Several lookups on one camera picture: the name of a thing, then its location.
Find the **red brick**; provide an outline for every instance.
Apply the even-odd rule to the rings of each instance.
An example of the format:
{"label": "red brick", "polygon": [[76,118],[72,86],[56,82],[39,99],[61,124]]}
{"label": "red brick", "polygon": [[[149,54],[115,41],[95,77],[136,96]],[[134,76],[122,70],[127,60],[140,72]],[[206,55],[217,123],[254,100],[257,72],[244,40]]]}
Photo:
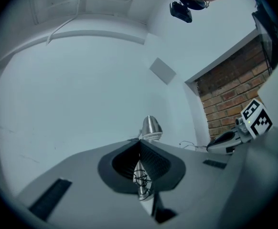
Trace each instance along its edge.
{"label": "red brick", "polygon": [[246,74],[242,75],[240,78],[239,78],[239,81],[240,83],[244,83],[244,82],[247,82],[249,81],[250,79],[252,79],[254,77],[254,74],[249,71],[247,72]]}
{"label": "red brick", "polygon": [[231,90],[231,91],[229,91],[227,93],[222,94],[222,99],[224,101],[226,101],[226,100],[231,99],[231,98],[233,98],[235,96],[236,96],[235,90]]}
{"label": "red brick", "polygon": [[235,123],[235,119],[241,117],[241,115],[237,115],[237,116],[232,116],[232,117],[228,117],[225,119],[221,120],[222,125],[233,125]]}
{"label": "red brick", "polygon": [[232,58],[229,61],[230,61],[229,62],[229,67],[226,67],[226,71],[227,70],[229,71],[229,69],[231,69],[232,66],[236,66],[237,68],[239,68],[245,62],[242,53],[233,54]]}
{"label": "red brick", "polygon": [[264,81],[264,78],[262,77],[262,75],[254,78],[253,80],[250,81],[252,87],[259,86],[259,85],[261,85],[264,82],[265,81]]}
{"label": "red brick", "polygon": [[241,113],[241,111],[242,111],[242,107],[240,105],[233,107],[231,109],[227,109],[227,116],[237,115]]}
{"label": "red brick", "polygon": [[249,50],[245,53],[245,60],[251,59],[252,57],[256,56],[261,51],[262,51],[261,45],[257,45],[256,47],[251,48],[251,50]]}
{"label": "red brick", "polygon": [[212,98],[211,93],[202,96],[202,97],[201,97],[201,101],[204,102],[204,101],[206,101],[206,100],[208,100],[208,99],[210,99],[210,98]]}
{"label": "red brick", "polygon": [[254,88],[253,90],[250,90],[246,93],[248,99],[253,99],[255,97],[258,97],[258,90],[259,87]]}
{"label": "red brick", "polygon": [[238,85],[240,85],[240,82],[238,79],[226,84],[225,86],[221,87],[220,89],[218,90],[215,90],[214,92],[212,92],[212,96],[218,96],[220,94],[223,94],[235,87],[237,87]]}
{"label": "red brick", "polygon": [[264,72],[262,73],[262,75],[263,75],[265,81],[267,81],[267,79],[269,78],[268,71],[264,71]]}
{"label": "red brick", "polygon": [[213,141],[213,140],[215,140],[215,139],[216,139],[216,136],[215,136],[215,135],[210,136],[210,141]]}
{"label": "red brick", "polygon": [[263,52],[258,53],[255,57],[250,59],[248,62],[250,62],[251,66],[262,64],[263,62],[265,62],[265,57]]}
{"label": "red brick", "polygon": [[227,125],[227,126],[222,126],[222,127],[218,127],[218,128],[214,128],[214,129],[210,129],[209,130],[209,134],[210,136],[218,136],[219,134],[222,134],[223,132],[231,129],[232,127],[234,127],[235,125]]}
{"label": "red brick", "polygon": [[262,83],[264,83],[264,78],[263,78],[262,75],[260,75],[260,76],[258,76],[256,78],[252,79],[251,81],[246,82],[246,83],[242,84],[241,86],[239,86],[236,89],[236,92],[238,94],[247,92],[248,90],[254,88],[255,86],[261,85]]}
{"label": "red brick", "polygon": [[251,102],[252,100],[248,100],[244,103],[242,103],[242,110],[244,110],[246,108],[246,106]]}
{"label": "red brick", "polygon": [[245,95],[240,95],[238,97],[235,97],[231,100],[228,100],[222,104],[218,104],[217,105],[217,109],[218,110],[224,110],[224,109],[228,109],[228,108],[231,108],[233,106],[236,106],[238,104],[241,104],[243,102],[245,102],[247,100],[246,96]]}
{"label": "red brick", "polygon": [[221,97],[220,96],[217,96],[217,97],[213,97],[209,100],[206,100],[205,102],[203,102],[203,107],[206,108],[206,107],[209,107],[211,105],[215,105],[215,104],[218,104],[222,101]]}
{"label": "red brick", "polygon": [[252,70],[252,72],[254,73],[254,75],[259,75],[260,73],[262,73],[263,71],[267,70],[267,63],[263,62],[262,64],[258,65],[256,68],[254,68]]}
{"label": "red brick", "polygon": [[214,114],[207,115],[207,121],[217,120],[226,117],[226,112],[221,111]]}
{"label": "red brick", "polygon": [[209,129],[220,127],[220,126],[221,126],[221,121],[219,120],[208,122]]}
{"label": "red brick", "polygon": [[204,110],[205,110],[205,114],[209,115],[209,114],[212,114],[212,113],[216,112],[217,108],[214,105],[214,106],[210,106],[210,107],[204,108]]}

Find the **brick wall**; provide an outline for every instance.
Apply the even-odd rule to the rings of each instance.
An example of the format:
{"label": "brick wall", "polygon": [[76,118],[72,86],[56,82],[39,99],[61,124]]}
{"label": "brick wall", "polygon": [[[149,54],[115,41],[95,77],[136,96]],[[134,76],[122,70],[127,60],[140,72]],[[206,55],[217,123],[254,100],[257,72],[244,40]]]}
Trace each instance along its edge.
{"label": "brick wall", "polygon": [[211,139],[235,126],[235,119],[253,99],[268,78],[265,62],[229,82],[223,87],[201,96],[207,116]]}
{"label": "brick wall", "polygon": [[258,38],[196,82],[206,113],[211,139],[235,126],[235,119],[268,78],[267,65]]}
{"label": "brick wall", "polygon": [[264,60],[259,37],[256,37],[228,59],[196,80],[200,94],[205,95],[219,89],[251,71]]}

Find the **silver cone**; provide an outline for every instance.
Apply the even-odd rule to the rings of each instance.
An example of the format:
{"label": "silver cone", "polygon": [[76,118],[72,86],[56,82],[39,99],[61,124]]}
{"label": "silver cone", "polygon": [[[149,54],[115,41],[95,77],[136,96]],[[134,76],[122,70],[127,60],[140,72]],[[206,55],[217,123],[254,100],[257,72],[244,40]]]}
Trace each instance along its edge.
{"label": "silver cone", "polygon": [[156,118],[149,115],[143,121],[141,132],[143,139],[159,140],[162,135],[162,128]]}

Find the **metal cylinder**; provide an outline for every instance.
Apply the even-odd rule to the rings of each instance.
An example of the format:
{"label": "metal cylinder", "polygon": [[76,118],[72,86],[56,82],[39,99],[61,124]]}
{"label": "metal cylinder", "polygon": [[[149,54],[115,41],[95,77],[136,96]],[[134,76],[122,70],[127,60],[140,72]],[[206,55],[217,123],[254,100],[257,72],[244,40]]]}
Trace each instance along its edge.
{"label": "metal cylinder", "polygon": [[160,138],[162,135],[162,128],[156,118],[149,115],[143,121],[141,132],[142,137],[157,135]]}
{"label": "metal cylinder", "polygon": [[139,185],[138,188],[138,195],[139,195],[139,200],[144,200],[149,196],[149,193],[146,188],[146,181],[144,181],[143,178],[143,172],[142,172],[142,166],[141,166],[141,161],[139,160],[137,165],[136,165],[136,181]]}
{"label": "metal cylinder", "polygon": [[235,126],[238,128],[243,134],[247,135],[249,133],[245,123],[243,122],[242,117],[237,118],[235,120]]}

